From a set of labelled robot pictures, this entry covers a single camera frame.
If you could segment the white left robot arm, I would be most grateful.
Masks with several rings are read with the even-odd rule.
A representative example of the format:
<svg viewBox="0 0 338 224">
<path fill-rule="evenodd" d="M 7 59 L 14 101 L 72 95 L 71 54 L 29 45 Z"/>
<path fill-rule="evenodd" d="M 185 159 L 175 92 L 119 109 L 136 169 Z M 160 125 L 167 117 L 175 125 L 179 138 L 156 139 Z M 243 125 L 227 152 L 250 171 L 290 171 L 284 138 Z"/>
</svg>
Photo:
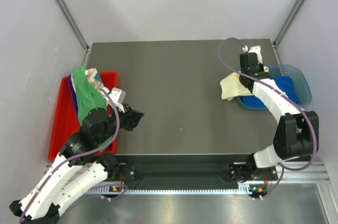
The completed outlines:
<svg viewBox="0 0 338 224">
<path fill-rule="evenodd" d="M 80 176 L 73 176 L 101 151 L 105 141 L 113 142 L 120 129 L 132 131 L 144 113 L 123 105 L 110 115 L 105 108 L 94 108 L 83 119 L 80 129 L 61 147 L 54 162 L 35 188 L 23 199 L 10 204 L 20 223 L 57 223 L 60 217 L 88 190 L 100 182 L 114 180 L 120 163 L 109 153 L 98 157 Z"/>
</svg>

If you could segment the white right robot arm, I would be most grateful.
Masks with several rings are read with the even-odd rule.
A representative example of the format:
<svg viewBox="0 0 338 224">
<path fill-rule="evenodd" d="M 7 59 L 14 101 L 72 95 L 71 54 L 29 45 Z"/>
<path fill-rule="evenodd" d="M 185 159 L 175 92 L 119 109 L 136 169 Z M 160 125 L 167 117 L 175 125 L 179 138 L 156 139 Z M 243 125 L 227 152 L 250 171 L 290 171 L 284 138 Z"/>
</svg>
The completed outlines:
<svg viewBox="0 0 338 224">
<path fill-rule="evenodd" d="M 305 111 L 278 88 L 264 70 L 255 52 L 240 55 L 240 83 L 257 97 L 277 122 L 273 143 L 264 150 L 250 154 L 246 171 L 250 178 L 261 178 L 266 169 L 298 157 L 312 156 L 319 147 L 319 116 Z"/>
</svg>

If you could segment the yellow patterned towel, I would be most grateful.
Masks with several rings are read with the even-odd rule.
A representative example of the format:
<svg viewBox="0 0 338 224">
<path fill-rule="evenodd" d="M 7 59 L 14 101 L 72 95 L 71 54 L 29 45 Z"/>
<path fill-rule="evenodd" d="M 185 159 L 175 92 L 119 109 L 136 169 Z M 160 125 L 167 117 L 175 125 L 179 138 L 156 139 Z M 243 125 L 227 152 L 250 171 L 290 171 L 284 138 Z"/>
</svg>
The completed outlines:
<svg viewBox="0 0 338 224">
<path fill-rule="evenodd" d="M 221 99 L 231 101 L 233 98 L 253 96 L 248 88 L 240 82 L 240 74 L 232 72 L 220 81 Z"/>
</svg>

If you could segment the blue towel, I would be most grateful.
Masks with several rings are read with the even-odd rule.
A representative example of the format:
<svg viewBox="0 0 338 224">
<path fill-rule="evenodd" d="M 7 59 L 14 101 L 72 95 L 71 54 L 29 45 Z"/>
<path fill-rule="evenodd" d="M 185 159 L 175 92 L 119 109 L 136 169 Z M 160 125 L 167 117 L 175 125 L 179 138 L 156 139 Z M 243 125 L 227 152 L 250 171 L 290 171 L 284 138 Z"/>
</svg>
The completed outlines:
<svg viewBox="0 0 338 224">
<path fill-rule="evenodd" d="M 245 107 L 250 109 L 265 107 L 269 110 L 290 107 L 291 103 L 299 104 L 300 100 L 295 92 L 294 84 L 289 76 L 273 77 L 273 80 L 262 79 L 264 85 L 253 84 L 253 96 L 239 97 Z"/>
</svg>

